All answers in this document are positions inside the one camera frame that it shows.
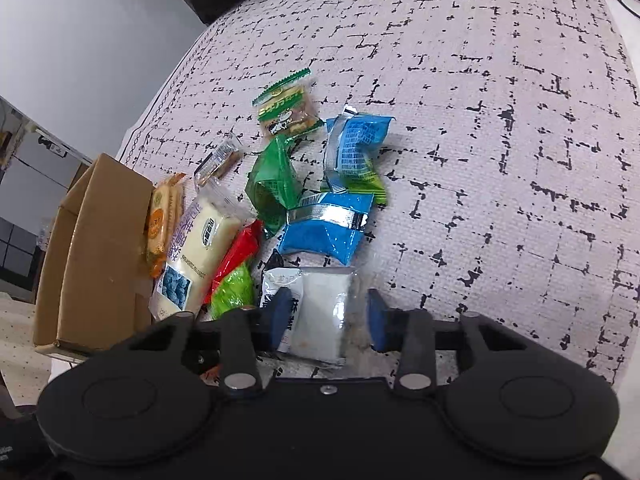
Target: black cable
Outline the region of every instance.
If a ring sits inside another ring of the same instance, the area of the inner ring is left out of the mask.
[[[640,20],[640,14],[638,14],[637,12],[635,12],[633,9],[630,9],[629,7],[627,7],[626,3],[623,2],[622,0],[617,0],[618,3],[620,5],[622,5],[623,7],[625,7],[626,10],[628,10],[629,12],[631,12],[638,20]]]

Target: white snack package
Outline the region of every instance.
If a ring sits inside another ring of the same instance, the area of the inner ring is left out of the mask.
[[[281,286],[289,287],[294,300],[298,299],[290,330],[285,332],[278,350],[313,361],[343,365],[345,317],[354,277],[354,269],[348,267],[282,268],[265,272],[260,307],[268,301],[267,296],[275,294]]]
[[[200,189],[175,228],[166,268],[149,304],[156,319],[181,310],[198,313],[213,274],[242,225],[242,216],[217,180]]]

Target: brown cardboard box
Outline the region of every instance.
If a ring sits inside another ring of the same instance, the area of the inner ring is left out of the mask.
[[[69,190],[44,259],[36,351],[83,360],[151,323],[144,229],[154,186],[102,154]]]

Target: black line pattern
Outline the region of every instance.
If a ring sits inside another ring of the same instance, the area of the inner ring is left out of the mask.
[[[322,117],[349,102],[396,118],[377,161],[389,204],[356,258],[367,285],[443,318],[480,311],[619,380],[638,328],[640,105],[604,0],[247,0],[196,42],[120,160],[156,181],[193,173],[233,132],[252,153],[225,179],[247,203],[264,146],[251,99],[304,66]],[[323,141],[294,154],[307,190]],[[391,374],[394,357],[362,362]]]

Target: green wrapper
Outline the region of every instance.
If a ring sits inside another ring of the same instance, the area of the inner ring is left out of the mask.
[[[289,150],[297,136],[276,136],[258,156],[244,191],[271,237],[287,218],[287,209],[298,205],[302,184],[289,160]]]
[[[218,285],[211,297],[209,312],[218,319],[227,310],[254,304],[254,280],[246,262],[238,265]]]

